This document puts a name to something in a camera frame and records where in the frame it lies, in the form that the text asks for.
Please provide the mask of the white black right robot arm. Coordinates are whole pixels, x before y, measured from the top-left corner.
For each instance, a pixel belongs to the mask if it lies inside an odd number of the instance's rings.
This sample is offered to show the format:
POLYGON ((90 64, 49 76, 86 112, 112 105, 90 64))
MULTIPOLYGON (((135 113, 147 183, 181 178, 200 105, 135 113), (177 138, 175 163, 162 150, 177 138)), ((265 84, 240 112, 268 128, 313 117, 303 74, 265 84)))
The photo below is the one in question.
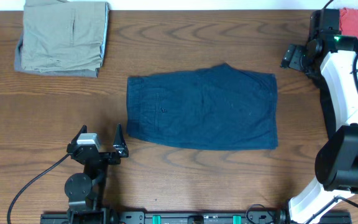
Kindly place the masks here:
POLYGON ((314 179, 275 215, 275 223, 345 223, 330 214, 358 195, 358 39, 334 27, 291 45, 282 67, 304 72, 325 95, 328 141, 314 162, 314 179))

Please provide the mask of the khaki folded shorts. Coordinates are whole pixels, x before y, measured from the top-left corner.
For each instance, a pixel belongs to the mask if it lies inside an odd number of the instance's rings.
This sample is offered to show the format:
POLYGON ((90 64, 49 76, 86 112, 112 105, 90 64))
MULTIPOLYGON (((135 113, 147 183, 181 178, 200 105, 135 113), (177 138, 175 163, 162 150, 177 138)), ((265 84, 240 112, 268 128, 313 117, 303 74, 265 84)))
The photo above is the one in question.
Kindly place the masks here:
POLYGON ((40 72, 100 69, 105 3, 27 0, 22 68, 40 72))

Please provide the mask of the navy blue shorts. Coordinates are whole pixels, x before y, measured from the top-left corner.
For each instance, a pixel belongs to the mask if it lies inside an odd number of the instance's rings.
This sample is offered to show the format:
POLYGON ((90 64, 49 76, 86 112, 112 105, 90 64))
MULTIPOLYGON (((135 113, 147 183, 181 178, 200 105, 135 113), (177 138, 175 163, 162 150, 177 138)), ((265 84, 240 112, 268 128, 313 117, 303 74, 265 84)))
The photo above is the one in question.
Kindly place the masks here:
POLYGON ((277 98, 275 75, 226 63, 130 77, 127 133, 187 149, 275 149, 277 98))

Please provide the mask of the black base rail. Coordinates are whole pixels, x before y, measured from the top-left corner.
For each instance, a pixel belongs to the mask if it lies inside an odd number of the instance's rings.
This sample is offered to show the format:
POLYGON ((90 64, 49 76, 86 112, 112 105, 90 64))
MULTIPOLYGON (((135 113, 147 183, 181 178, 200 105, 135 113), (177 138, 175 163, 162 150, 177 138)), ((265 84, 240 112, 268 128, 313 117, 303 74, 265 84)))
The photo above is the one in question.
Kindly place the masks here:
POLYGON ((108 218, 103 213, 74 215, 66 213, 43 214, 41 224, 61 223, 118 223, 118 224, 246 224, 246 223, 281 223, 275 219, 273 211, 251 210, 248 213, 144 213, 122 212, 108 218))

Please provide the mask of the light blue folded garment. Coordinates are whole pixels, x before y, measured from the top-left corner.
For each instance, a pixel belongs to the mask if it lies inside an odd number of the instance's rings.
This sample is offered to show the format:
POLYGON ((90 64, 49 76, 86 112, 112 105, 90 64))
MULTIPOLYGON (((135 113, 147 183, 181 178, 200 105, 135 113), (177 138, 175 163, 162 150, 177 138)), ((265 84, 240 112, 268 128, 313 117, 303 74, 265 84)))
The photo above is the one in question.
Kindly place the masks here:
POLYGON ((103 31, 103 41, 100 46, 101 50, 101 65, 104 62, 104 56, 106 51, 106 42, 107 42, 107 33, 108 33, 108 22, 109 22, 109 6, 108 3, 105 3, 105 12, 104 12, 104 31, 103 31))

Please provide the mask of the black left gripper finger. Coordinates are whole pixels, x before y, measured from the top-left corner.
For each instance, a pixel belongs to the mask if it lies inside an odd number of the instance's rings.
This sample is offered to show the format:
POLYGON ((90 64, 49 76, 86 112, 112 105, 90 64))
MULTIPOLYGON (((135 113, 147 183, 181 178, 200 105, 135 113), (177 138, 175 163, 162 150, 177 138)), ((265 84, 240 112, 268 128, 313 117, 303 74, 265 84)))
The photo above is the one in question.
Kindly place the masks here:
POLYGON ((83 133, 87 133, 87 126, 86 125, 82 125, 81 129, 76 134, 76 136, 71 140, 70 144, 77 144, 77 140, 78 140, 79 136, 81 134, 83 134, 83 133))
POLYGON ((113 147, 117 152, 127 152, 127 144, 124 139, 121 124, 116 127, 116 134, 114 137, 113 147))

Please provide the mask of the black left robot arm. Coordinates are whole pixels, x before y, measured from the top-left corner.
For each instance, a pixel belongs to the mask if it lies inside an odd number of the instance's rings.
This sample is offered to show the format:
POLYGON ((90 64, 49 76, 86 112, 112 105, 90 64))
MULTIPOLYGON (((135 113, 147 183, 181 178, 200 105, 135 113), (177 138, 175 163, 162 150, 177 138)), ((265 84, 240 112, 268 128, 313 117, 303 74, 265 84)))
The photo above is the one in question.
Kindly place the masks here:
POLYGON ((67 153, 71 159, 84 166, 83 172, 73 174, 65 182, 69 224, 119 223, 117 213, 103 206, 103 193, 108 167, 119 165, 123 157, 129 156, 120 124, 116 127, 113 150, 101 152, 100 147, 98 135, 87 132, 85 125, 67 146, 67 153))

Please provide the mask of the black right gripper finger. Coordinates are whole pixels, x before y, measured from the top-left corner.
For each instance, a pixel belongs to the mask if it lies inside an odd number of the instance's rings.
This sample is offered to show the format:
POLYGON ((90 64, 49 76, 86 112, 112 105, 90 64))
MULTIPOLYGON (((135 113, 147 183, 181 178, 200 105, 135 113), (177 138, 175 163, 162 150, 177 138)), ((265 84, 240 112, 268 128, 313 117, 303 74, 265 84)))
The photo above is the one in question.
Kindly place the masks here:
POLYGON ((290 57, 284 57, 280 64, 281 68, 292 68, 296 69, 296 65, 294 64, 294 60, 290 57))
POLYGON ((285 55, 284 55, 283 59, 286 60, 286 61, 291 61, 291 59, 292 59, 292 57, 293 57, 293 55, 295 53, 295 50, 296 50, 296 45, 290 44, 288 46, 287 51, 285 52, 285 55))

